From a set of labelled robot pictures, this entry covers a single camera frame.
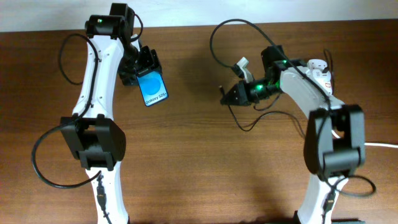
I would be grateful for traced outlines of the blue Galaxy smartphone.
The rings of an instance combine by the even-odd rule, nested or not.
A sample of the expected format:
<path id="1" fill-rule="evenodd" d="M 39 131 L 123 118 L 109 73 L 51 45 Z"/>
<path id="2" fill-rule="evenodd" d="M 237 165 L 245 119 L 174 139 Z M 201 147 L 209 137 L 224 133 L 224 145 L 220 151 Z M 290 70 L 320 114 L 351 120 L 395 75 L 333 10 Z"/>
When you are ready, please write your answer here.
<path id="1" fill-rule="evenodd" d="M 147 107 L 160 103 L 169 97 L 161 73 L 153 71 L 142 77 L 138 77 L 137 81 L 144 104 Z"/>

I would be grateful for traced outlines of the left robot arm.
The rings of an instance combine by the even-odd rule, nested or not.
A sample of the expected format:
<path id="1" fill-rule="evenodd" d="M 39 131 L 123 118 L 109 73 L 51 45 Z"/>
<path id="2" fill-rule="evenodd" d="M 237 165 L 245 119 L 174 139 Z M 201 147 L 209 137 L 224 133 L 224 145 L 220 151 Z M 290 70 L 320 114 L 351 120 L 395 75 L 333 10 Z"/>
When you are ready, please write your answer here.
<path id="1" fill-rule="evenodd" d="M 121 186 L 126 135 L 113 116 L 116 79 L 139 86 L 146 106 L 168 97 L 156 51 L 133 33 L 137 17 L 126 3 L 113 3 L 108 15 L 85 22 L 85 77 L 72 115 L 61 118 L 62 136 L 93 188 L 98 223 L 130 222 Z"/>

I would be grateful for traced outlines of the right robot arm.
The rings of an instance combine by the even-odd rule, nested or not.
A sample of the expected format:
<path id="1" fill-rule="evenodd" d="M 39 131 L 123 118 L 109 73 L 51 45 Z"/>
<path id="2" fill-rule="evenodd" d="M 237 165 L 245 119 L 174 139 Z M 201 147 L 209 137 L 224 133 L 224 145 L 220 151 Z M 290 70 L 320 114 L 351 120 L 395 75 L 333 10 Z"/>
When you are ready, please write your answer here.
<path id="1" fill-rule="evenodd" d="M 303 155 L 310 172 L 307 191 L 293 223 L 331 223 L 343 187 L 366 160 L 364 113 L 333 96 L 330 66 L 324 60 L 289 60 L 281 46 L 261 53 L 266 72 L 256 80 L 242 58 L 230 68 L 240 81 L 223 94 L 226 106 L 250 106 L 285 93 L 308 119 Z"/>

